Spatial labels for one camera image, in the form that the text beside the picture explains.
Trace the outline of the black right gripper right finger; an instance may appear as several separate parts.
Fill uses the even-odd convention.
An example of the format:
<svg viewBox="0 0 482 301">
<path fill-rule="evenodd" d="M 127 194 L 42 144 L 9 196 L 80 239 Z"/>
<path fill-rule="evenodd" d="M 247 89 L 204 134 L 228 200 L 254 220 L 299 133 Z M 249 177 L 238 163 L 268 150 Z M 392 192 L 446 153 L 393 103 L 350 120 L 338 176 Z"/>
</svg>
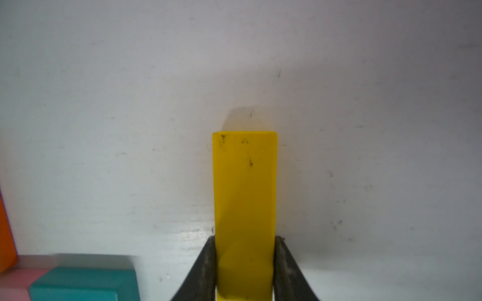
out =
<svg viewBox="0 0 482 301">
<path fill-rule="evenodd" d="M 276 301 L 319 301 L 280 236 L 275 238 L 273 289 Z"/>
</svg>

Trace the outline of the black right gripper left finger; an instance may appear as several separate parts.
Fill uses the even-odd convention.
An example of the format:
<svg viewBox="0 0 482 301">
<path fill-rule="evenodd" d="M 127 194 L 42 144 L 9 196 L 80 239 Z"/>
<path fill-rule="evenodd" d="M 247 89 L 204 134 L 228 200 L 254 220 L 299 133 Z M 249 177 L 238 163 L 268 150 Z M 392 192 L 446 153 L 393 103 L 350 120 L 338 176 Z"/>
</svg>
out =
<svg viewBox="0 0 482 301">
<path fill-rule="evenodd" d="M 172 301 L 214 301 L 217 287 L 215 237 L 210 236 Z"/>
</svg>

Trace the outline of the yellow block group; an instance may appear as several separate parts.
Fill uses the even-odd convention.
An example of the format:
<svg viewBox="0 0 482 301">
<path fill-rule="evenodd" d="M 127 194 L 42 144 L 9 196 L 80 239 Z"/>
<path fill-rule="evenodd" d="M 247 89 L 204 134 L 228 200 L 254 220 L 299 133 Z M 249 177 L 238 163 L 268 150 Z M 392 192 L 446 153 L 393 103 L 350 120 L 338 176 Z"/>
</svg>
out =
<svg viewBox="0 0 482 301">
<path fill-rule="evenodd" d="M 217 293 L 220 300 L 272 300 L 277 134 L 212 135 Z"/>
</svg>

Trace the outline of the teal block group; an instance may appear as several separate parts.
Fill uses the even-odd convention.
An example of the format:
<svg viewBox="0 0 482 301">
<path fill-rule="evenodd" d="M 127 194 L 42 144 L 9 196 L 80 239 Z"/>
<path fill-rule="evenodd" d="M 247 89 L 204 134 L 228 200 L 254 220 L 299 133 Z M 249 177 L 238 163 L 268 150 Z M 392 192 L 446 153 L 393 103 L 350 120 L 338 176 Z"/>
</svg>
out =
<svg viewBox="0 0 482 301">
<path fill-rule="evenodd" d="M 134 270 L 57 267 L 29 287 L 32 300 L 139 300 Z"/>
</svg>

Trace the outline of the pink block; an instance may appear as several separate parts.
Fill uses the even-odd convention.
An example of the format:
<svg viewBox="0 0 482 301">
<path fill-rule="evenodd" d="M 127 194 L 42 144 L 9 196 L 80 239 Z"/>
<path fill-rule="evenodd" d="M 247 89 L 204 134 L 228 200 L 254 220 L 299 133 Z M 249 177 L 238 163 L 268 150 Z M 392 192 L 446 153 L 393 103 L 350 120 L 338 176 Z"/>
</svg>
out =
<svg viewBox="0 0 482 301">
<path fill-rule="evenodd" d="M 1 275 L 1 301 L 31 301 L 29 288 L 47 268 L 14 268 Z"/>
</svg>

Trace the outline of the orange block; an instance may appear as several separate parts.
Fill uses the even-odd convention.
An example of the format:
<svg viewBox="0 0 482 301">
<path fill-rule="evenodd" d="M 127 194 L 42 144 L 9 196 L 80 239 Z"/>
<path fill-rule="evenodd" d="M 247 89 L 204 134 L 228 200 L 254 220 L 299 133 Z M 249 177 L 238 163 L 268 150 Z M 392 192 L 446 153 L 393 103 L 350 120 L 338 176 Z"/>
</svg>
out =
<svg viewBox="0 0 482 301">
<path fill-rule="evenodd" d="M 10 222 L 8 219 L 8 214 L 6 213 L 5 204 L 3 198 L 1 198 L 1 224 L 0 224 L 0 239 L 1 239 L 1 273 L 7 271 L 11 267 L 17 264 L 18 254 L 15 247 L 15 242 L 13 234 L 10 227 Z"/>
</svg>

